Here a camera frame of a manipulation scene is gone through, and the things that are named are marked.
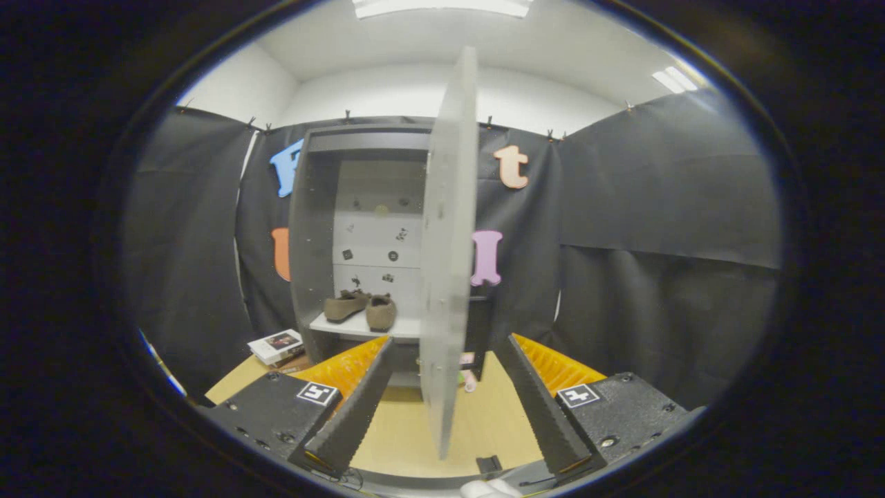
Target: white cabinet door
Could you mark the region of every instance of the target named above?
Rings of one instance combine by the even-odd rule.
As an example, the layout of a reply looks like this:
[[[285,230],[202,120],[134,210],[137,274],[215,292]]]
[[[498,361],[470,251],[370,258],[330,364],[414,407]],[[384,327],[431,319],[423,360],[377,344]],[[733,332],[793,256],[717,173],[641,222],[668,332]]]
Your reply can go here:
[[[455,65],[430,135],[421,237],[421,395],[440,459],[449,451],[464,351],[476,219],[476,50]]]

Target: brown shoe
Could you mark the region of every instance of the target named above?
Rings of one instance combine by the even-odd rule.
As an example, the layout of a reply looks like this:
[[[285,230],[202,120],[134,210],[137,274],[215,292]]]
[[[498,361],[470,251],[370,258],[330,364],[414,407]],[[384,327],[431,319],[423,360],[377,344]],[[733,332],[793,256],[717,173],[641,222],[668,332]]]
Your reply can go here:
[[[369,330],[386,332],[390,330],[395,320],[396,303],[390,298],[390,294],[372,296],[369,306],[366,308],[366,321],[369,322]]]
[[[331,323],[341,323],[351,315],[359,313],[366,308],[372,294],[362,291],[341,291],[341,297],[334,300],[326,300],[323,306],[323,315]]]

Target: wooden table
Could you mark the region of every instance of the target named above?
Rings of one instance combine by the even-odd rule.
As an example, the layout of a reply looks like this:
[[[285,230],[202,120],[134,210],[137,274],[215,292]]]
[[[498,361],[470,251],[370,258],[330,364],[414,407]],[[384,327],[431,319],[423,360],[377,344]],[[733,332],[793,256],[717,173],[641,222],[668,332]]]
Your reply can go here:
[[[268,370],[251,356],[222,378],[206,397],[220,403]],[[445,460],[436,458],[419,391],[388,387],[350,465],[397,476],[445,478],[478,474],[476,458],[492,455],[497,455],[504,469],[543,458],[513,383],[489,352],[476,390],[465,393],[463,388],[458,389],[451,446]]]

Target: fluorescent light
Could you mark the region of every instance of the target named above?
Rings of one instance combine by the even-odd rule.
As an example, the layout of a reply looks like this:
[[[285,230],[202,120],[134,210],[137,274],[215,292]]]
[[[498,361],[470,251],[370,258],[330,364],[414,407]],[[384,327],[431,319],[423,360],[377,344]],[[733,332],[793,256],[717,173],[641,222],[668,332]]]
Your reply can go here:
[[[524,18],[532,0],[353,0],[357,18],[418,9],[467,9]]]
[[[658,82],[664,86],[666,86],[673,93],[682,93],[685,89],[676,82],[673,78],[670,77],[669,74],[658,71],[651,75],[652,78],[658,80]]]
[[[682,85],[682,87],[684,89],[692,90],[692,91],[697,89],[697,85],[695,85],[695,83],[691,82],[691,80],[688,78],[688,76],[683,74],[679,69],[676,69],[675,67],[670,66],[667,69],[665,69],[665,71],[667,74],[670,74],[670,76],[672,76],[673,79],[676,80],[677,83]]]

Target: foam letter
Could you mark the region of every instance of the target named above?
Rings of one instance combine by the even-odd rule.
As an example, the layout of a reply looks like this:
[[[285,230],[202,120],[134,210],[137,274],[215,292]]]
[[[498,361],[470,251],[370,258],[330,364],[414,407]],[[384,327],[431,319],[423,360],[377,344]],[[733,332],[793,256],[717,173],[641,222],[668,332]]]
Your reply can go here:
[[[507,145],[503,149],[498,149],[493,154],[500,161],[499,174],[501,182],[512,189],[521,189],[528,185],[528,176],[519,174],[519,165],[528,164],[528,156],[519,153],[519,147],[516,145]]]
[[[304,139],[286,147],[271,158],[271,164],[276,167],[277,178],[280,179],[280,197],[286,197],[292,193],[292,184],[295,183],[295,168],[298,166],[298,156],[301,153],[301,144]]]
[[[473,233],[473,241],[476,243],[476,265],[473,276],[470,277],[470,285],[476,287],[482,285],[483,280],[488,280],[492,285],[501,282],[501,276],[497,273],[497,243],[504,238],[501,232],[494,230],[480,230]]]
[[[289,229],[276,229],[271,232],[273,237],[273,265],[277,275],[286,282],[291,282],[289,274]]]

